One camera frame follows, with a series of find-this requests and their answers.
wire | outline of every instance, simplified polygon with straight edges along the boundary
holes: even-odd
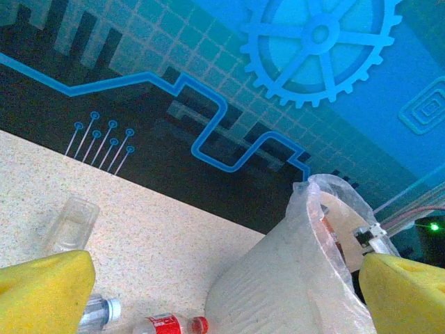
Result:
[[[411,184],[409,187],[407,187],[404,191],[400,192],[399,194],[395,195],[392,199],[388,200],[386,203],[383,203],[381,206],[379,206],[377,209],[373,211],[374,214],[377,214],[378,212],[382,211],[385,207],[389,206],[396,200],[398,200],[400,197],[404,196],[406,193],[411,191],[412,189],[416,188],[418,185],[423,184],[426,182],[426,180],[430,179],[435,174],[438,174],[442,171],[442,169],[445,169],[445,163],[437,167],[436,169],[429,172],[427,175],[423,176],[421,179],[418,179],[415,183]]]
[[[416,209],[412,209],[410,211],[403,212],[400,216],[397,216],[392,221],[385,224],[384,229],[387,230],[387,228],[393,227],[395,224],[397,224],[399,221],[402,221],[403,219],[413,215],[418,214],[419,212],[423,211],[444,211],[445,207],[441,205],[426,205],[424,207],[417,207]]]

plastic bag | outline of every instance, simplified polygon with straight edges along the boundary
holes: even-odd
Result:
[[[322,205],[365,226],[375,223],[371,208],[333,175],[293,190],[285,218],[211,288],[206,316],[218,334],[375,334],[322,222]]]

plastic bottle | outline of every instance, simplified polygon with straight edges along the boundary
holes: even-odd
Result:
[[[77,333],[100,331],[110,321],[120,317],[120,302],[117,299],[103,299],[100,294],[92,294],[86,303]]]
[[[166,313],[145,318],[133,328],[132,334],[207,334],[209,323],[204,317],[186,319]]]

gear graphic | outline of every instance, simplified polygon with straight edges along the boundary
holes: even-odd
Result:
[[[250,22],[241,26],[248,42],[240,51],[250,57],[245,71],[254,72],[257,79],[253,86],[265,86],[266,98],[277,95],[282,106],[294,101],[297,108],[305,102],[317,107],[325,98],[334,102],[341,91],[351,93],[356,81],[366,81],[369,68],[383,61],[383,47],[394,43],[389,32],[402,21],[401,16],[395,15],[395,7],[401,1],[281,0],[276,4],[274,0],[251,0]],[[283,5],[287,11],[280,11]],[[305,21],[301,17],[294,19],[289,9],[294,13],[306,10]],[[287,19],[276,19],[280,13]],[[369,21],[372,20],[366,32],[364,15],[370,15]],[[277,49],[284,42],[295,45],[292,52]],[[349,52],[345,49],[348,47],[354,49]],[[276,61],[283,54],[286,61]]]

table surface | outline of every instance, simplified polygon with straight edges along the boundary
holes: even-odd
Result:
[[[42,238],[70,196],[92,202],[101,209],[86,246],[93,291],[119,298],[117,324],[202,315],[213,282],[263,237],[6,132],[0,146],[0,267],[42,256]]]

